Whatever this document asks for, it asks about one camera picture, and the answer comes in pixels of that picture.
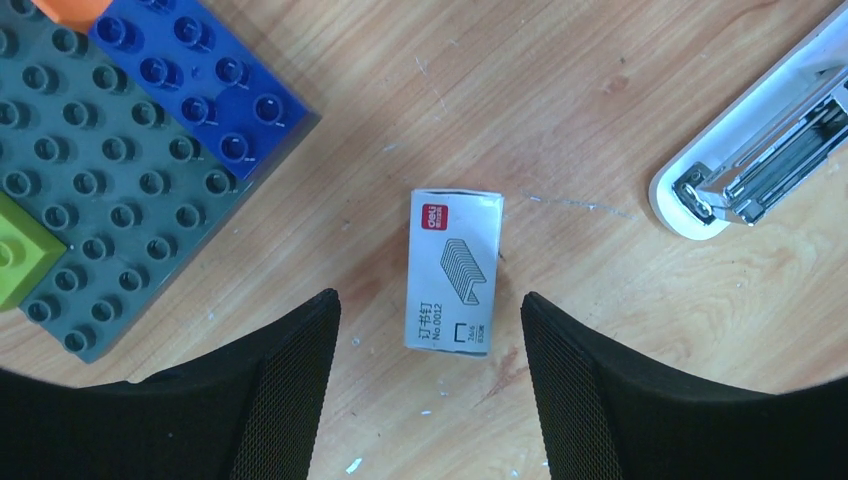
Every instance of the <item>lego brick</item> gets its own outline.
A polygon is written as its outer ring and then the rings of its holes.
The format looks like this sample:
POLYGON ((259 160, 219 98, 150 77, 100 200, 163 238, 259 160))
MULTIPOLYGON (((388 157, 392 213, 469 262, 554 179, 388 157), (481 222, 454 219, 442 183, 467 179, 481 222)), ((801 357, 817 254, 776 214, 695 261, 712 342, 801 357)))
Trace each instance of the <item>lego brick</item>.
MULTIPOLYGON (((26 4, 15 0, 12 3, 26 4)), ((33 0, 33 3, 55 23, 84 34, 112 0, 33 0)))
POLYGON ((65 252, 65 246, 0 193, 0 312, 23 301, 65 252))
POLYGON ((223 168, 85 36, 9 5, 0 191, 68 246, 21 309, 92 362, 256 182, 223 168))
POLYGON ((309 121, 308 109, 196 0, 115 0, 89 35, 239 178, 309 121))

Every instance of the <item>tabletop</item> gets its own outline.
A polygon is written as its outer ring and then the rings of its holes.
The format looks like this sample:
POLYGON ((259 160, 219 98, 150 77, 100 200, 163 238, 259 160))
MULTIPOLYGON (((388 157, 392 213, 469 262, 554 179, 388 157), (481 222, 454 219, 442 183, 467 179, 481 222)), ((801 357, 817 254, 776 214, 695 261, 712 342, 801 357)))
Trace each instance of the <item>tabletop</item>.
POLYGON ((139 381, 334 287, 314 479, 357 459, 349 478, 549 478, 519 317, 531 290, 711 380, 782 392, 845 375, 845 154, 707 242, 648 202, 653 175, 840 3, 209 0, 320 124, 104 358, 84 365, 12 312, 0 365, 139 381), (506 198, 486 359, 403 346, 416 187, 506 198))

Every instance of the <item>deli logo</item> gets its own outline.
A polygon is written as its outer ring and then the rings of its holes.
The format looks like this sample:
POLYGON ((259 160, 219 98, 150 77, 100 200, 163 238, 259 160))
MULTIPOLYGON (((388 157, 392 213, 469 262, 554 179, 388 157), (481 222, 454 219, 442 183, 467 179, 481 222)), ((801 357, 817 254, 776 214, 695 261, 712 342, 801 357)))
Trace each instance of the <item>deli logo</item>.
POLYGON ((421 228, 424 230, 447 230, 448 206, 424 204, 421 212, 421 228))

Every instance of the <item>white box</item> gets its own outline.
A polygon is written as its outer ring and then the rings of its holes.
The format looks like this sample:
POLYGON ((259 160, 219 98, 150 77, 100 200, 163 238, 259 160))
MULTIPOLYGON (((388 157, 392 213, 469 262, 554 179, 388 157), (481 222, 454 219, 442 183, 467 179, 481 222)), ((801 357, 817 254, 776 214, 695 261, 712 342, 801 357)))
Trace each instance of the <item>white box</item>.
POLYGON ((413 190, 407 347, 489 353, 503 203, 499 193, 413 190))

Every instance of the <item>staple strip drawing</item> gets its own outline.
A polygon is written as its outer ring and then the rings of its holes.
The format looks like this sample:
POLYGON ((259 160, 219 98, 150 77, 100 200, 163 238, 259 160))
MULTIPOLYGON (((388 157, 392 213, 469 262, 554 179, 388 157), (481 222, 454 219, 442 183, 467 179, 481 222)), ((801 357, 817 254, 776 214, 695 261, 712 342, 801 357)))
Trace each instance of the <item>staple strip drawing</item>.
POLYGON ((474 285, 486 283, 486 277, 464 240, 451 238, 442 253, 442 269, 465 305, 479 305, 474 285))

